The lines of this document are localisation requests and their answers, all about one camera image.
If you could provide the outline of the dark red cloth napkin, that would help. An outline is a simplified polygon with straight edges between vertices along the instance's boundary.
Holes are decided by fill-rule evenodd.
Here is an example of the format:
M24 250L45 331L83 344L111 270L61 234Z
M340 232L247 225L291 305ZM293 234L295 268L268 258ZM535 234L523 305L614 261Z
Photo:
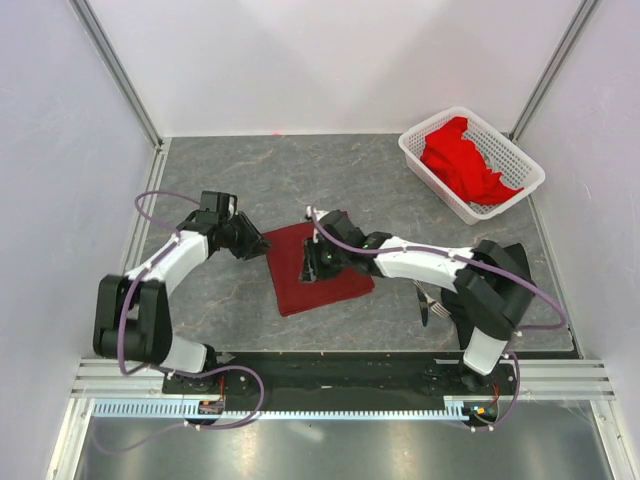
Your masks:
M299 223L265 233L271 243L266 258L277 306L282 317L349 300L373 291L370 276L346 269L336 278L302 283L303 241L313 233L309 223Z

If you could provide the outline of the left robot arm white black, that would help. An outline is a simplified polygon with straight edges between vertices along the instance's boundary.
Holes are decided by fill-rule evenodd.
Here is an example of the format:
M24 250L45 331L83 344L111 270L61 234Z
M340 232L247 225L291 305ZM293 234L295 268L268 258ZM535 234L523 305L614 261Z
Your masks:
M239 260L264 255L269 241L238 208L229 193L204 191L197 207L171 232L167 242L146 261L99 283L93 332L94 352L118 362L130 376L151 367L184 376L198 393L219 382L213 347L186 340L174 332L169 298L198 266L220 250Z

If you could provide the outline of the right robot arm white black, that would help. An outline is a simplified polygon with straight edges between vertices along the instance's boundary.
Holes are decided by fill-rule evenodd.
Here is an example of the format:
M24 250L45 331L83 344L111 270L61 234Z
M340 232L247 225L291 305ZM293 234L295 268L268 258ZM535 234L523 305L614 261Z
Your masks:
M471 323L458 381L467 392L483 392L494 381L503 355L533 292L529 276L492 241L445 248L409 242L385 232L365 234L341 210L306 209L312 223L303 241L299 280L329 280L350 269L389 279L424 282L452 293Z

